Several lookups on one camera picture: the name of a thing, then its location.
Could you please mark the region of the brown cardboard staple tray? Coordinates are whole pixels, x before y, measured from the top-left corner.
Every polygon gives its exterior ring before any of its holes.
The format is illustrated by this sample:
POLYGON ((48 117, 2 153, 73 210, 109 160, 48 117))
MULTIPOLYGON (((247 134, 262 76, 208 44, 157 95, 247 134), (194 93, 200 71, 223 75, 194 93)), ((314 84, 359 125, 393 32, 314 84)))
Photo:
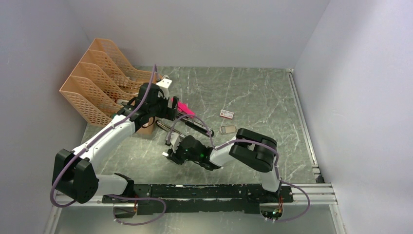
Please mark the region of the brown cardboard staple tray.
POLYGON ((235 125, 225 125, 225 126, 220 126, 220 134, 222 135, 227 135, 227 134, 232 134, 237 132, 237 128, 235 125))

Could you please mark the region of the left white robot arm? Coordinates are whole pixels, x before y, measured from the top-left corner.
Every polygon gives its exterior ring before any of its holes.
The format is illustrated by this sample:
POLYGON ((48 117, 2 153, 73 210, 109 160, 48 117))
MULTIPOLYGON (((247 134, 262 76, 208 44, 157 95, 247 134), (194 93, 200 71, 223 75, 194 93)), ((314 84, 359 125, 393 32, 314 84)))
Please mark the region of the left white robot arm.
POLYGON ((72 198, 73 202, 86 203, 95 195, 115 195, 121 202, 133 200, 135 195, 132 179, 121 174, 97 175, 94 169, 123 140, 136 133, 156 118, 175 120, 178 97, 169 98, 165 88, 144 83, 137 97, 114 115, 108 125, 84 144, 73 150, 60 150, 54 162, 51 202, 55 191, 72 198))

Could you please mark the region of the red white staple box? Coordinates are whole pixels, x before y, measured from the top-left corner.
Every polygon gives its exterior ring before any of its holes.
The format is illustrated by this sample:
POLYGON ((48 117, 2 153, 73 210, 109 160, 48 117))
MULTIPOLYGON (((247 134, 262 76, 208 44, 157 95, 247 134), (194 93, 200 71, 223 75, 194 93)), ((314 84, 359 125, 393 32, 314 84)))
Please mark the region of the red white staple box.
POLYGON ((234 112, 222 109, 220 111, 219 116, 223 117, 223 118, 227 118, 227 119, 233 119, 234 118, 234 112))

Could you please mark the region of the beige black stapler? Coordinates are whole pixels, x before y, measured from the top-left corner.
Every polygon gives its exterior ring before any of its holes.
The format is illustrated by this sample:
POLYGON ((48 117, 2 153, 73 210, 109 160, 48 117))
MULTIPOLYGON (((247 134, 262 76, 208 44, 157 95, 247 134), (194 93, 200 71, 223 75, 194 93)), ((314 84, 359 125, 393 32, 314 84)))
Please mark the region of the beige black stapler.
POLYGON ((172 132, 173 134, 176 134, 176 135, 179 136, 179 137, 185 137, 185 136, 182 135, 182 133, 179 132, 178 130, 176 130, 176 129, 171 130, 171 129, 172 129, 171 126, 165 124, 163 121, 161 121, 161 120, 159 120, 159 119, 155 121, 155 124, 156 124, 157 127, 161 128, 162 130, 164 130, 165 132, 167 132, 166 138, 168 138, 170 132, 172 132))

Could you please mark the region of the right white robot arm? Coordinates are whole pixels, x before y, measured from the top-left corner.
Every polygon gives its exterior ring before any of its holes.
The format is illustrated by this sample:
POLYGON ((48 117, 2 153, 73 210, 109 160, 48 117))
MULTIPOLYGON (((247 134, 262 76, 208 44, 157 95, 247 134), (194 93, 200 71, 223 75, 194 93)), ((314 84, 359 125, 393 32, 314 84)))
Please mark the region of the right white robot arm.
POLYGON ((236 159, 260 173, 263 196, 269 202, 276 201, 282 194, 281 178, 277 169, 277 142, 262 134, 241 128, 230 141, 212 148, 203 145, 193 136, 180 138, 171 133, 166 144, 169 146, 163 156, 178 165, 192 161, 209 170, 217 170, 236 159))

